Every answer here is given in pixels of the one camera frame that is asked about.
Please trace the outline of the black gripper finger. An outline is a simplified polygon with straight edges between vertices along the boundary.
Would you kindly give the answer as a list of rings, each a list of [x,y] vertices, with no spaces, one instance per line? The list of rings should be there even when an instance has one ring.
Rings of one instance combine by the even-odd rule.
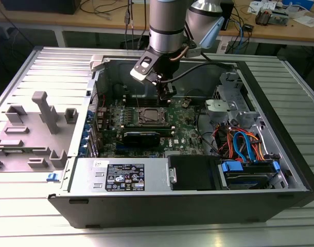
[[[172,83],[168,83],[166,86],[166,97],[167,97],[167,99],[172,98],[176,94],[177,94],[176,87]]]
[[[159,102],[167,101],[169,95],[168,83],[162,83],[161,81],[158,81],[156,89],[158,93],[158,101]]]

